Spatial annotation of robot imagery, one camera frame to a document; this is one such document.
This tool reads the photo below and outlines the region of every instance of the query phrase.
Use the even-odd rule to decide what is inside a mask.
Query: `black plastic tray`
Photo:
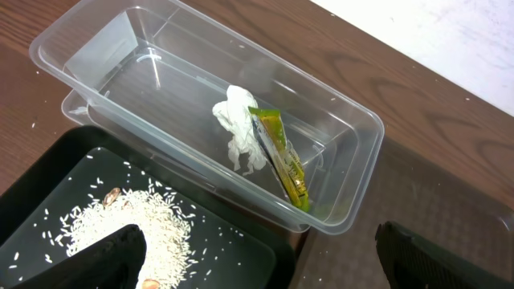
[[[129,171],[124,161],[130,162]],[[183,201],[183,209],[190,204],[197,208],[190,245],[196,250],[193,257],[200,263],[188,269],[197,274],[183,281],[179,288],[287,287],[295,267],[292,248],[269,230],[223,205],[185,175],[180,169],[171,171],[143,157],[99,128],[82,127],[67,132],[0,198],[0,265],[5,267],[0,267],[0,286],[7,285],[2,285],[2,279],[9,281],[9,286],[14,285],[13,278],[18,281],[22,270],[29,272],[24,276],[26,280],[52,266],[44,262],[44,254],[50,254],[54,262],[66,258],[65,249],[44,242],[41,233],[51,230],[55,237],[59,216],[73,206],[88,204],[88,193],[102,198],[115,186],[146,189],[151,177],[173,187],[177,191],[175,202]],[[103,188],[89,189],[96,177],[101,177]],[[80,195],[69,193],[75,191],[80,191]],[[46,208],[51,214],[44,221]],[[34,222],[38,227],[32,228]],[[202,256],[204,248],[208,248],[206,256]],[[19,266],[10,270],[7,264],[15,264],[16,251],[20,252],[16,262]],[[208,270],[212,273],[205,278]]]

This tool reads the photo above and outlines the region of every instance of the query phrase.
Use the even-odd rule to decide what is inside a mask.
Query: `food wrapper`
[[[267,155],[278,181],[291,203],[308,212],[308,191],[305,187],[304,168],[292,144],[286,138],[280,111],[276,109],[248,108],[254,135]]]

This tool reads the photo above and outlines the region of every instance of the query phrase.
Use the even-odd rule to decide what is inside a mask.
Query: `scattered rice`
[[[132,206],[124,208],[127,201]],[[197,263],[190,259],[190,245],[186,241],[190,236],[190,223],[182,221],[178,215],[182,212],[173,211],[160,194],[151,193],[151,190],[124,190],[110,206],[104,207],[98,202],[90,205],[91,208],[82,211],[80,208],[71,210],[71,216],[75,215],[76,219],[68,233],[71,238],[67,244],[68,256],[128,224],[136,224],[144,232],[147,242],[145,264],[141,268],[137,288],[141,288],[146,279],[158,281],[163,288],[175,288],[184,279],[188,262]]]

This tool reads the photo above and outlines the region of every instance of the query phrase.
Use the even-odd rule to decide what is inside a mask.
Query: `plastic container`
[[[204,14],[173,0],[83,0],[30,53],[87,112],[190,167],[225,199],[289,230],[340,234],[352,225],[383,138],[380,119]],[[308,213],[290,204],[269,167],[233,171],[231,134],[211,112],[230,84],[282,112],[306,172]]]

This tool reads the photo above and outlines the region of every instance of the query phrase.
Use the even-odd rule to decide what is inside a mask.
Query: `white tissue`
[[[243,176],[246,176],[253,173],[254,169],[262,169],[266,164],[266,157],[255,139],[248,111],[248,107],[257,108],[257,102],[248,90],[235,85],[228,87],[226,98],[227,101],[212,107],[212,114],[233,134],[232,140],[228,143],[228,158],[234,163],[234,171],[241,169],[239,155],[249,153],[248,171],[243,173]]]

